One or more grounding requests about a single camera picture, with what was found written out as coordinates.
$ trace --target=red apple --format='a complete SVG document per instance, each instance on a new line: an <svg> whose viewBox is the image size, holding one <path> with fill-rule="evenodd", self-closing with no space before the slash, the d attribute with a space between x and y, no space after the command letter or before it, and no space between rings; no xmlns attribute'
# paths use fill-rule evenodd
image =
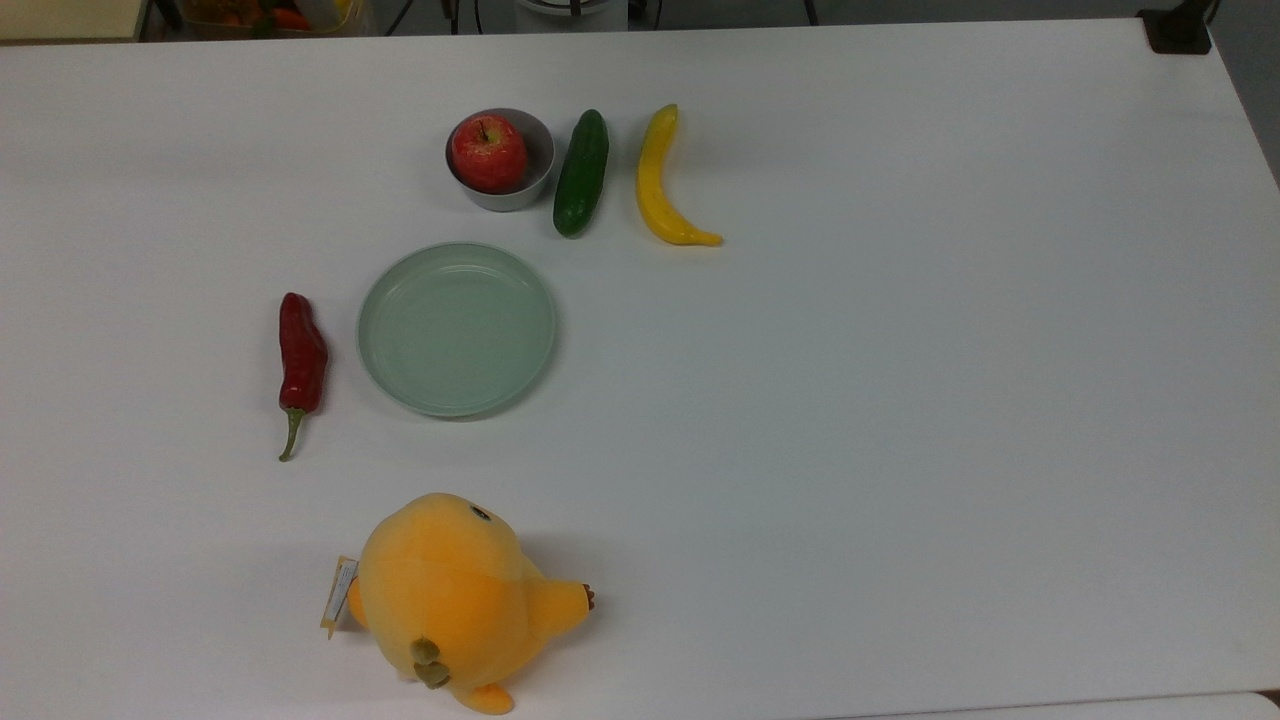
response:
<svg viewBox="0 0 1280 720"><path fill-rule="evenodd" d="M481 113L462 120L449 141L453 169L471 190L503 193L520 186L529 165L525 138L511 120Z"/></svg>

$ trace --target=banana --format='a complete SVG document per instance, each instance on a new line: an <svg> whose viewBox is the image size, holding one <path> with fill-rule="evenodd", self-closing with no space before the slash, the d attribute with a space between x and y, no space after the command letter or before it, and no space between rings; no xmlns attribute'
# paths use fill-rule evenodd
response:
<svg viewBox="0 0 1280 720"><path fill-rule="evenodd" d="M719 245L724 242L723 237L694 227L671 206L662 190L662 168L676 136L678 118L676 105L667 105L654 113L649 129L644 133L640 165L636 168L636 204L640 206L640 217L655 236L672 245Z"/></svg>

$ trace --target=cucumber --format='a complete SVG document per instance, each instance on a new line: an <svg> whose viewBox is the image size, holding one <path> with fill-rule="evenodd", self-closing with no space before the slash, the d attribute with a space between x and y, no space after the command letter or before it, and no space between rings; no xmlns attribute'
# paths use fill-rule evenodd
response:
<svg viewBox="0 0 1280 720"><path fill-rule="evenodd" d="M586 229L604 190L604 165L609 159L609 132L596 110L588 110L577 119L573 136L564 154L552 222L564 237Z"/></svg>

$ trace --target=price tag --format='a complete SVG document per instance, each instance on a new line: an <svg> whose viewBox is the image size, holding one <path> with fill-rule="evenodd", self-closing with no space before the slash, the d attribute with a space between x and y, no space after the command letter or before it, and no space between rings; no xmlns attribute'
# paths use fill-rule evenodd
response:
<svg viewBox="0 0 1280 720"><path fill-rule="evenodd" d="M329 602L325 605L324 618L320 619L320 626L329 630L330 638L333 638L334 628L338 626L338 615L347 602L347 591L351 589L351 582L356 579L358 568L358 560L346 556L338 557L338 569L333 571L333 584L329 587Z"/></svg>

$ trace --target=bowl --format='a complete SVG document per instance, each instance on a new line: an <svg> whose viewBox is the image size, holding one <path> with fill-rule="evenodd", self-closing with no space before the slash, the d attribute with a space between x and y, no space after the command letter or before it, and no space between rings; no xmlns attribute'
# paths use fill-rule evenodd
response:
<svg viewBox="0 0 1280 720"><path fill-rule="evenodd" d="M472 113L467 115L471 119L480 114L495 114L502 115L511 120L511 124L520 131L521 137L525 138L525 149L529 151L529 165L525 168L525 177L520 179L520 184L516 190L503 193L480 192L467 187L467 183L462 182L458 177L457 168L453 167L453 136L462 127L466 119L458 123L452 132L449 132L449 140L444 143L444 163L449 167L449 173L453 174L453 179L457 181L458 187L462 192L471 199L472 202L484 208L485 210L493 210L494 213L509 213L512 210L520 210L527 206L538 196L543 193L547 188L547 179L552 174L552 165L556 163L556 141L552 140L552 132L547 129L547 126L541 120L530 115L524 110L516 110L513 108L490 108L488 110L480 110L479 113Z"/></svg>

